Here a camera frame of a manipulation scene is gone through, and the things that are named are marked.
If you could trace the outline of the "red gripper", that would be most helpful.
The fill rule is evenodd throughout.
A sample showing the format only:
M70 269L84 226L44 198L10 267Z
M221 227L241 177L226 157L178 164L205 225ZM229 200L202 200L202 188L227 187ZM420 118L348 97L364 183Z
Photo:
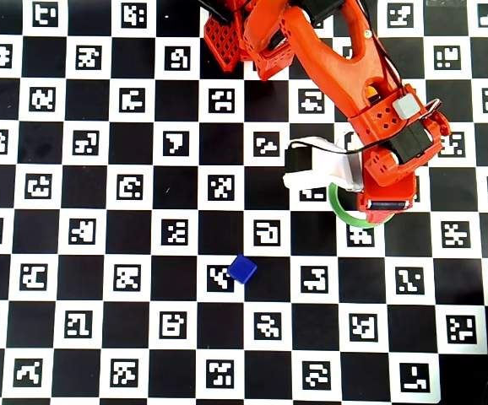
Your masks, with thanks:
M363 189L357 204L365 211L368 224L384 224L397 212L411 208L416 194L415 171L418 159L399 164L386 148L362 153Z

